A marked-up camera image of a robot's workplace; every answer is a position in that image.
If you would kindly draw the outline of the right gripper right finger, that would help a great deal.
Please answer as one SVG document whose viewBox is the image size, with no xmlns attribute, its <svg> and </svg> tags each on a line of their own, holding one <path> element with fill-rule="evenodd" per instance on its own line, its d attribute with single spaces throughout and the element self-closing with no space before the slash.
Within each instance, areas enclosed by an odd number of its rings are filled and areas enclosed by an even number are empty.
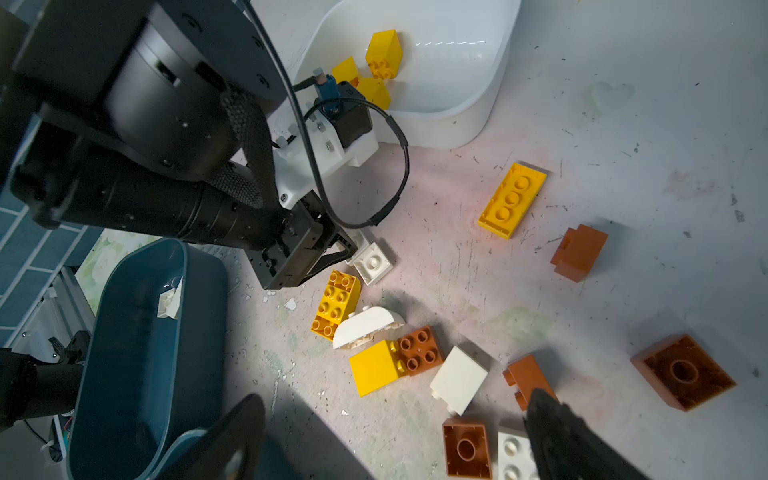
<svg viewBox="0 0 768 480">
<path fill-rule="evenodd" d="M 541 479 L 638 479 L 646 476 L 542 389 L 528 404 L 525 428 Z"/>
</svg>

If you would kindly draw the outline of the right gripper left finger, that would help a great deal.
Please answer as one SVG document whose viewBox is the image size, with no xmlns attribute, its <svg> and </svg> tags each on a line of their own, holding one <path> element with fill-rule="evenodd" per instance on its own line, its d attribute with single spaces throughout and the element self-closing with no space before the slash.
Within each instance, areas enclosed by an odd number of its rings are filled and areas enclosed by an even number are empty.
<svg viewBox="0 0 768 480">
<path fill-rule="evenodd" d="M 257 394 L 245 396 L 159 479 L 218 479 L 240 453 L 234 479 L 254 479 L 265 428 L 265 407 Z"/>
</svg>

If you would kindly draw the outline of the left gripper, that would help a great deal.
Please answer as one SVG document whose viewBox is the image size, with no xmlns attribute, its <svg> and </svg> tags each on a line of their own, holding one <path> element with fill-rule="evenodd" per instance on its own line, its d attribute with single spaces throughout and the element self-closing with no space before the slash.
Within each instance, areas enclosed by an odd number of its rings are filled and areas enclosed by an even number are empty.
<svg viewBox="0 0 768 480">
<path fill-rule="evenodd" d="M 315 192 L 284 216 L 278 235 L 246 256 L 265 290 L 298 287 L 326 268 L 352 258 L 357 246 L 326 212 Z"/>
</svg>

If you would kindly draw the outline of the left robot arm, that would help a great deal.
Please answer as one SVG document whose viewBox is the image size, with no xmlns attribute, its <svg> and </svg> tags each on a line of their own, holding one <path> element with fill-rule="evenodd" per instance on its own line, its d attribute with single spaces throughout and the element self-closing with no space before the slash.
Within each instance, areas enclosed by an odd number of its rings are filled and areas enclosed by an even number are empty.
<svg viewBox="0 0 768 480">
<path fill-rule="evenodd" d="M 45 1 L 1 14 L 1 185 L 66 223 L 245 251 L 266 290 L 356 246 L 314 192 L 277 188 L 289 86 L 234 1 Z"/>
</svg>

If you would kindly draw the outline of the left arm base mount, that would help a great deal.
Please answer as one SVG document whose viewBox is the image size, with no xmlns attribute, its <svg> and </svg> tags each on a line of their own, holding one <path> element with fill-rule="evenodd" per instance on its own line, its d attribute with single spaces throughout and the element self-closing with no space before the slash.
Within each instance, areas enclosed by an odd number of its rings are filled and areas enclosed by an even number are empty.
<svg viewBox="0 0 768 480">
<path fill-rule="evenodd" d="M 67 413 L 75 408 L 91 335 L 75 333 L 64 347 L 49 341 L 59 360 L 38 360 L 29 354 L 1 349 L 1 431 L 19 420 Z"/>
</svg>

